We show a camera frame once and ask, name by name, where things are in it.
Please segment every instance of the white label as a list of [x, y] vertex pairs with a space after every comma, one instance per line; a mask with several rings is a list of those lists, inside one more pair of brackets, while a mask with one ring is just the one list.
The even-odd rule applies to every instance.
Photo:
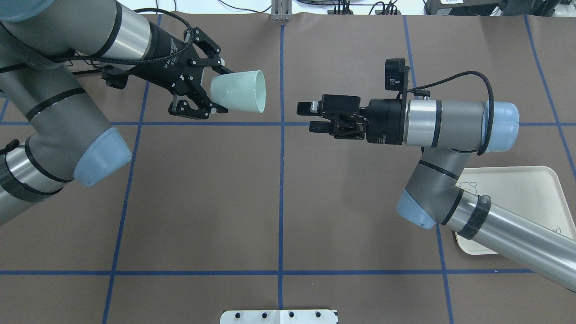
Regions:
[[452, 8], [438, 9], [438, 11], [436, 12], [436, 16], [448, 16], [451, 11]]

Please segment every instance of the white tray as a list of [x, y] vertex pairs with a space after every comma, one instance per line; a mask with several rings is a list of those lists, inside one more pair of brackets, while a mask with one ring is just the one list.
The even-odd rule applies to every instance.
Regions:
[[[493, 204], [576, 240], [560, 181], [548, 167], [466, 168], [456, 186], [474, 195], [489, 195]], [[468, 254], [497, 254], [460, 235], [456, 235], [456, 243]]]

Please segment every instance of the table surface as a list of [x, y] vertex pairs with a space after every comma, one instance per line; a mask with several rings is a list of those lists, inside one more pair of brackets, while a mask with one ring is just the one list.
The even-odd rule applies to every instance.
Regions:
[[[171, 95], [143, 80], [120, 91], [78, 77], [134, 159], [0, 227], [1, 323], [218, 323], [223, 310], [267, 308], [337, 309], [340, 323], [576, 322], [576, 294], [398, 216], [419, 148], [312, 134], [295, 114], [323, 93], [363, 106], [394, 97], [387, 58], [407, 58], [412, 85], [480, 71], [521, 127], [510, 151], [468, 166], [546, 165], [574, 211], [576, 74], [565, 67], [576, 43], [558, 32], [574, 18], [184, 17], [231, 69], [264, 72], [265, 112], [198, 122], [168, 115]], [[181, 35], [179, 22], [149, 18]], [[432, 96], [487, 97], [474, 77]], [[0, 142], [33, 134], [11, 102], [0, 107]]]

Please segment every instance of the blue joint cap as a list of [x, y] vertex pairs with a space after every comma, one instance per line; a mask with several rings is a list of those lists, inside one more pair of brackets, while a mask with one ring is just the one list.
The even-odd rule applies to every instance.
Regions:
[[74, 170], [74, 179], [93, 186], [132, 159], [132, 151], [115, 127], [103, 132], [88, 147]]
[[[482, 138], [486, 139], [486, 127], [488, 126], [488, 102], [484, 106], [482, 119]], [[505, 152], [512, 148], [518, 136], [520, 116], [518, 108], [513, 103], [501, 101], [494, 102], [494, 120], [492, 122], [492, 134], [486, 152]]]
[[19, 22], [30, 19], [48, 8], [54, 0], [0, 0], [0, 20]]
[[396, 204], [396, 211], [400, 216], [422, 228], [430, 229], [436, 224], [436, 221], [418, 205], [406, 189]]

